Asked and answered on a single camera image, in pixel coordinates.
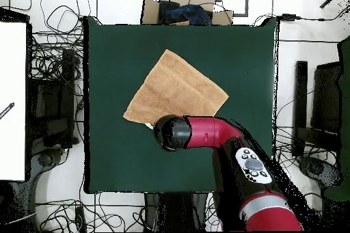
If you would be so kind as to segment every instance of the green table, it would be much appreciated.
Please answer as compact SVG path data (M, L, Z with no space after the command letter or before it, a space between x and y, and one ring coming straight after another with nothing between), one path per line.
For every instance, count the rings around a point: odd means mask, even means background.
M262 27L98 25L86 18L87 193L214 191L211 149L160 149L144 124L122 116L165 49L229 95L217 116L235 119L272 154L276 19Z

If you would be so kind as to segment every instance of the brown towel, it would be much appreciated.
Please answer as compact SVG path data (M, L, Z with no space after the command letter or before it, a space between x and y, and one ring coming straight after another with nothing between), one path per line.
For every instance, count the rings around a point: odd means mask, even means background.
M165 50L134 95L124 118L142 124L164 115L214 116L228 95L177 54Z

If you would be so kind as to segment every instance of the black border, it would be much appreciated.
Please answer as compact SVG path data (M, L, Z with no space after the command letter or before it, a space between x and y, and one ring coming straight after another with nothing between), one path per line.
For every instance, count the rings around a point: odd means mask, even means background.
M31 80L31 61L32 61L32 26L29 23L30 17L25 14L21 14L15 11L0 8L0 22L5 23L25 23L26 24L26 77L25 77L25 180L24 181L13 181L13 180L0 180L2 182L27 182L31 176L31 132L30 132L30 118L31 118L31 94L29 89L29 82Z
M89 102L89 17L83 17L83 100L84 100L84 184L83 190L90 194L90 102Z

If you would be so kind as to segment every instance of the control buttons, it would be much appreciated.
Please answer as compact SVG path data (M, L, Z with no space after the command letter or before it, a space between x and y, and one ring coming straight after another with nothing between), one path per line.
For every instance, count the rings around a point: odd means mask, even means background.
M261 171L264 167L258 160L249 159L245 162L245 167L254 171Z

